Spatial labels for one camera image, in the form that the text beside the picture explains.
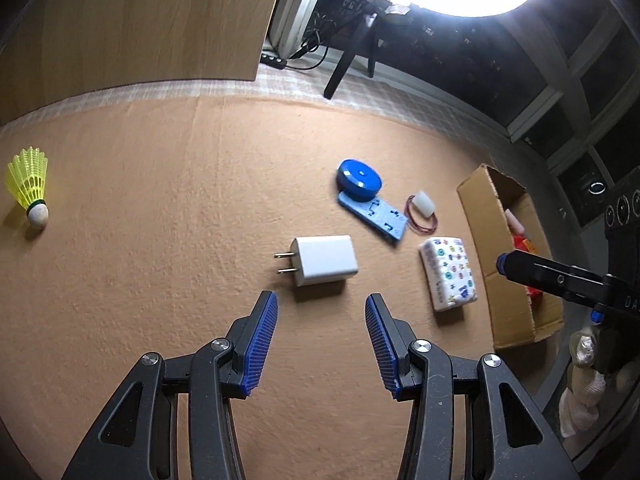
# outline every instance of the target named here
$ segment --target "white tissue pack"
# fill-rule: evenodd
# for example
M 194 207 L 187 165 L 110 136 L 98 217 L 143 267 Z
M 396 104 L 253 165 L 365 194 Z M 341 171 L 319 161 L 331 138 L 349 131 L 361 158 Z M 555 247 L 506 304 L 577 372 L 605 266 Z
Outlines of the white tissue pack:
M 434 310 L 475 301 L 476 282 L 460 238 L 431 237 L 418 247 L 427 273 Z

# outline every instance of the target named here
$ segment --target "wooden wall panel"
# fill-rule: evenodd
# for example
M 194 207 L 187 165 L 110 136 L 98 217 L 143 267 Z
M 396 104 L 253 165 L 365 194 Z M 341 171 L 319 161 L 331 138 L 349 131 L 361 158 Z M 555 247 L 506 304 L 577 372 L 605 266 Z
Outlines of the wooden wall panel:
M 253 80 L 275 0 L 35 0 L 0 52 L 0 124 L 167 79 Z

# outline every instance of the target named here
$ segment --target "white plastic cap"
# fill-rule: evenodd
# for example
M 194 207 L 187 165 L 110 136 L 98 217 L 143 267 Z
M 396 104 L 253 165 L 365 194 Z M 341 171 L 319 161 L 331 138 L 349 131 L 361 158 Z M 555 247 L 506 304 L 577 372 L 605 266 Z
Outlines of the white plastic cap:
M 436 211 L 436 206 L 422 190 L 415 194 L 411 202 L 418 208 L 425 218 L 429 218 Z

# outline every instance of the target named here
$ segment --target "blue knob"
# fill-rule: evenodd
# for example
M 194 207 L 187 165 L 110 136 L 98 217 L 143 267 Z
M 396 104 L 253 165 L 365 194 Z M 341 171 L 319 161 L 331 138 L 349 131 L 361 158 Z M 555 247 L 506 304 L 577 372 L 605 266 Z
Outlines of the blue knob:
M 603 319 L 604 319 L 603 313 L 598 312 L 597 310 L 591 311 L 591 321 L 593 321 L 594 323 L 602 323 Z
M 342 161 L 336 180 L 347 195 L 359 202 L 372 200 L 382 187 L 382 179 L 376 170 L 352 158 Z
M 495 268 L 498 270 L 498 273 L 504 276 L 504 262 L 507 259 L 507 253 L 502 253 L 498 256 L 498 259 L 495 263 Z

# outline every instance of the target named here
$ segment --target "white phone charger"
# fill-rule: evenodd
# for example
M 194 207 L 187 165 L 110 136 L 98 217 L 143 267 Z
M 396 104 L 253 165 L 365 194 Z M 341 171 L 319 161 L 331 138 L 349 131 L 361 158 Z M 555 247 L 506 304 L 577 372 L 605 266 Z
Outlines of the white phone charger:
M 288 253 L 273 256 L 290 258 L 291 267 L 278 274 L 293 272 L 296 286 L 338 282 L 358 273 L 356 253 L 348 235 L 297 237 Z

